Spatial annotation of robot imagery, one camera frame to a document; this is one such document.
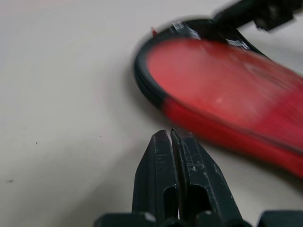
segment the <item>white surface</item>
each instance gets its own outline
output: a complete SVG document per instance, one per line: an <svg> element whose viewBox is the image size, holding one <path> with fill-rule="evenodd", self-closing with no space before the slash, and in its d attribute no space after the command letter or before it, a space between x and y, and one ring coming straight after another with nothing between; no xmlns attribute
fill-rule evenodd
<svg viewBox="0 0 303 227"><path fill-rule="evenodd" d="M0 0L0 226L90 227L130 211L134 173L151 135L172 126L130 74L150 30L208 15L222 0ZM244 33L303 71L303 18L272 36ZM302 183L209 145L236 202L302 209Z"/></svg>

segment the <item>white table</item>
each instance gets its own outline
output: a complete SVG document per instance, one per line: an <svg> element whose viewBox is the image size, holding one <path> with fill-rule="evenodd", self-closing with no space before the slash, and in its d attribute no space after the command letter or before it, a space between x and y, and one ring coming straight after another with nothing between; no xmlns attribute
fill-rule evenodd
<svg viewBox="0 0 303 227"><path fill-rule="evenodd" d="M130 73L136 44L223 0L0 0L0 226L90 227L130 211L134 173L166 120ZM303 18L272 35L245 36L303 72ZM302 183L205 145L243 217L302 209Z"/></svg>

